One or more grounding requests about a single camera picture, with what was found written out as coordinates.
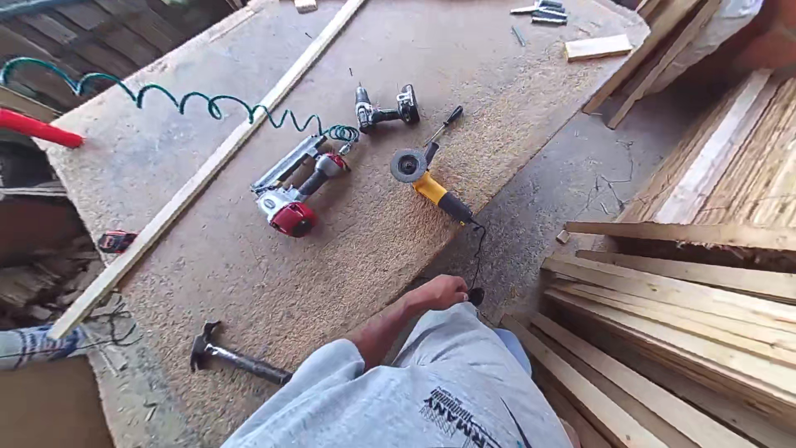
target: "flap disc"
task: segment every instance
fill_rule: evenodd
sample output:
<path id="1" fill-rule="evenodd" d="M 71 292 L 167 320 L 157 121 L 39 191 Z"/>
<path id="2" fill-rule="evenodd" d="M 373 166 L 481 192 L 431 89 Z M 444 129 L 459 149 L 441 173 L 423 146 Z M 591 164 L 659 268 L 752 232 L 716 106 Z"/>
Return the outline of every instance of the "flap disc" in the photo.
<path id="1" fill-rule="evenodd" d="M 415 182 L 427 169 L 426 154 L 419 149 L 401 149 L 390 162 L 392 176 L 403 183 Z"/>

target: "red handle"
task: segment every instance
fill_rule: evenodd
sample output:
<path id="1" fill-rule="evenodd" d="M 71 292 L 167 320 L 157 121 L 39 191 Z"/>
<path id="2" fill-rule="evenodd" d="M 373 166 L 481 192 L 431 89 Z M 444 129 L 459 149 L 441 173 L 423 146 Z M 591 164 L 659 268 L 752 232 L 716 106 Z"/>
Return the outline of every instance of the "red handle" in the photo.
<path id="1" fill-rule="evenodd" d="M 0 127 L 8 128 L 26 136 L 62 144 L 66 147 L 79 147 L 83 144 L 83 137 L 77 134 L 72 134 L 8 109 L 0 108 Z"/>

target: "workbench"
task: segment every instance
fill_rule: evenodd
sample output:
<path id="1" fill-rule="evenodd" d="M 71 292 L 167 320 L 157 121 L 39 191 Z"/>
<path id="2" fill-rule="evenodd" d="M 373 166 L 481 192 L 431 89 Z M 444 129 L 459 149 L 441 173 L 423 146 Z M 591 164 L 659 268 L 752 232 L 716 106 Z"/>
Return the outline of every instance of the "workbench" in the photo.
<path id="1" fill-rule="evenodd" d="M 218 446 L 275 390 L 228 367 L 190 373 L 191 341 L 206 319 L 224 322 L 228 346 L 296 368 L 394 300 L 456 232 L 468 231 L 390 175 L 397 149 L 421 146 L 463 105 L 431 171 L 481 210 L 625 60 L 568 64 L 564 42 L 626 33 L 638 46 L 648 33 L 609 0 L 567 0 L 561 27 L 509 15 L 528 3 L 366 2 L 279 112 L 355 126 L 359 83 L 386 108 L 412 83 L 420 124 L 387 122 L 362 136 L 347 157 L 352 172 L 310 199 L 321 222 L 301 239 L 267 226 L 249 184 L 310 133 L 265 124 L 120 284 L 170 394 L 205 443 Z M 253 2 L 128 82 L 256 102 L 341 4 L 325 0 L 298 16 L 292 2 Z M 39 143 L 99 237 L 144 227 L 245 117 L 234 103 L 224 114 L 214 120 L 196 99 L 181 116 L 157 94 L 139 110 L 110 88 L 54 122 L 86 137 L 83 147 Z"/>

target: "screwdriver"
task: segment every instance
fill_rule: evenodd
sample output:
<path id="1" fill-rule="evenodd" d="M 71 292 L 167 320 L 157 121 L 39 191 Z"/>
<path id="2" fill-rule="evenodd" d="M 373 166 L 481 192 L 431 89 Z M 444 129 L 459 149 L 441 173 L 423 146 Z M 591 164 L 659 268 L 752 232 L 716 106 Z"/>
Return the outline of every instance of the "screwdriver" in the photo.
<path id="1" fill-rule="evenodd" d="M 456 119 L 462 116 L 463 111 L 464 109 L 462 108 L 462 106 L 456 106 L 456 109 L 454 109 L 453 112 L 451 112 L 451 116 L 449 116 L 447 120 L 443 121 L 443 125 L 440 126 L 439 129 L 437 129 L 437 132 L 435 132 L 430 139 L 426 140 L 426 143 L 423 143 L 423 146 L 428 146 L 429 143 L 434 141 L 434 139 L 437 138 L 439 133 L 442 132 L 443 129 L 446 128 L 448 124 L 453 123 L 454 121 L 456 121 Z"/>

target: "yellow angle grinder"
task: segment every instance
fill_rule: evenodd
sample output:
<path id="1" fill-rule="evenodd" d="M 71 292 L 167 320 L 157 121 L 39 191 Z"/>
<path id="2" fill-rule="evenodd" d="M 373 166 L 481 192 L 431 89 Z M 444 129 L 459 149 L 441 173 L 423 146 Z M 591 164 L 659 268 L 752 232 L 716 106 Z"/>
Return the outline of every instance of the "yellow angle grinder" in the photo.
<path id="1" fill-rule="evenodd" d="M 427 197 L 436 206 L 445 210 L 462 226 L 473 221 L 473 212 L 453 193 L 439 185 L 428 172 L 428 165 L 439 149 L 436 142 L 430 142 L 426 151 L 421 149 L 402 149 L 396 152 L 390 163 L 392 175 L 403 183 L 411 183 L 415 191 Z"/>

